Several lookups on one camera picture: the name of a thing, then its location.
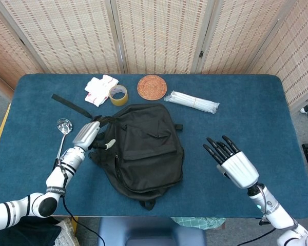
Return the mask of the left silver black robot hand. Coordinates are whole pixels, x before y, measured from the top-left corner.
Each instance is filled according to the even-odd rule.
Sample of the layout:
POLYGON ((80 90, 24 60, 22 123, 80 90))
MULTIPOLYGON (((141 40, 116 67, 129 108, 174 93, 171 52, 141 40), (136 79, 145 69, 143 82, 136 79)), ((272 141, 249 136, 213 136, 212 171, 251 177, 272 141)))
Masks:
POLYGON ((102 126, 115 121, 111 116, 96 116, 90 123, 84 125, 73 140, 75 147, 80 147, 84 151, 90 149, 110 149, 116 142, 112 139, 108 143, 101 143, 97 140, 99 130, 102 126))

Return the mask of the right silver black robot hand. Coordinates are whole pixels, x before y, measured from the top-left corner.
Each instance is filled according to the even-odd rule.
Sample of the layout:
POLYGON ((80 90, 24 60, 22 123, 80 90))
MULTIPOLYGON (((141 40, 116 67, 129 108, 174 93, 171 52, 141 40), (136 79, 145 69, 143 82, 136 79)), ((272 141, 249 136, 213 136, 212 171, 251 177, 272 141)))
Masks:
POLYGON ((229 178, 237 187, 249 189, 256 185, 259 173, 246 155, 227 136, 222 136, 225 142, 206 140, 210 146, 204 144, 204 149, 218 163, 217 169, 229 178))

